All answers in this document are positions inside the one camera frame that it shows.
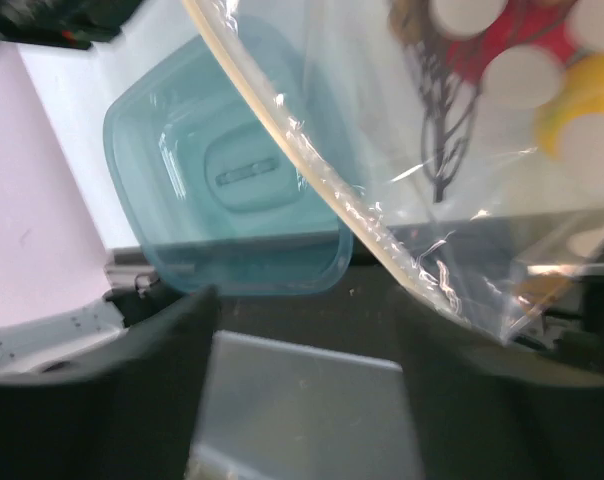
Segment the clear polka dot zip bag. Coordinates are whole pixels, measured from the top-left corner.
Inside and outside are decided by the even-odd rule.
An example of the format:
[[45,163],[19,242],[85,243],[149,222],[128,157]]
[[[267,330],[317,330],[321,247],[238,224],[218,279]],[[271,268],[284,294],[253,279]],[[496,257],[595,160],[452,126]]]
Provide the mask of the clear polka dot zip bag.
[[604,113],[533,136],[566,70],[604,54],[604,1],[574,1],[564,66],[515,46],[470,84],[446,63],[508,1],[189,1],[283,153],[406,290],[513,341],[604,251]]

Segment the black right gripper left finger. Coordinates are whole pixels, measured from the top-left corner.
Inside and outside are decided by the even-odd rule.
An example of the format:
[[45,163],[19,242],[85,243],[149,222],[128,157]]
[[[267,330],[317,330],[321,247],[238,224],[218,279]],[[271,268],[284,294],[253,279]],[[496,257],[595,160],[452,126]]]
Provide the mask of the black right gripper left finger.
[[0,479],[182,479],[213,337],[215,288],[54,370],[0,376]]

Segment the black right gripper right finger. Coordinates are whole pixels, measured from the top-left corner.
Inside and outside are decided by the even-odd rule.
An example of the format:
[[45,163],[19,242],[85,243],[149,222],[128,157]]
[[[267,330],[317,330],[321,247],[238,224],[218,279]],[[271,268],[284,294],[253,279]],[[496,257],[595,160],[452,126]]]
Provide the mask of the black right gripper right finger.
[[398,361],[425,477],[604,479],[604,375],[445,319]]

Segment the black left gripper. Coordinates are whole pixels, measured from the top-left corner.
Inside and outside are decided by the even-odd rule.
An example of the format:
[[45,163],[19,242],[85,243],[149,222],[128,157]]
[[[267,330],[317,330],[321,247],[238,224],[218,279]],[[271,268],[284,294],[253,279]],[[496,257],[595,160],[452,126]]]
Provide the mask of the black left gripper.
[[0,1],[0,43],[89,50],[122,32],[142,0]]

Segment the yellow fake lemon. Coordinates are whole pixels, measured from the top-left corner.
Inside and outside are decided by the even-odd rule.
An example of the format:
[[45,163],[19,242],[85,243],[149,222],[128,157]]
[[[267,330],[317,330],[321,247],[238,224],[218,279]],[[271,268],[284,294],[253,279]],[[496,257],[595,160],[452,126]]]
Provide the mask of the yellow fake lemon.
[[579,116],[598,113],[604,113],[604,54],[591,55],[571,65],[561,91],[536,109],[536,144],[545,154],[556,157],[561,130]]

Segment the red fake food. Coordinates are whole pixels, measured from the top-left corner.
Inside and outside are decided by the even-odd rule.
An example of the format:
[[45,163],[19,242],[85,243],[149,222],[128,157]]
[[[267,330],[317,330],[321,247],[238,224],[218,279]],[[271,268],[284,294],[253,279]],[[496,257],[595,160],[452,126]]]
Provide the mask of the red fake food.
[[481,35],[453,41],[447,66],[464,81],[476,85],[498,55],[515,46],[536,46],[566,66],[577,47],[569,38],[566,17],[574,1],[508,1],[504,11]]

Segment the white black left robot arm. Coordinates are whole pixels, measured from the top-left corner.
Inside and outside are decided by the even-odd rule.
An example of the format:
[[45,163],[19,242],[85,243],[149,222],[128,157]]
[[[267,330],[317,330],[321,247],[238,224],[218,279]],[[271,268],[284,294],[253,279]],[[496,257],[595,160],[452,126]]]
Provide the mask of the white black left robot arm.
[[134,244],[105,115],[130,85],[136,1],[0,1],[0,375],[115,339],[104,267]]

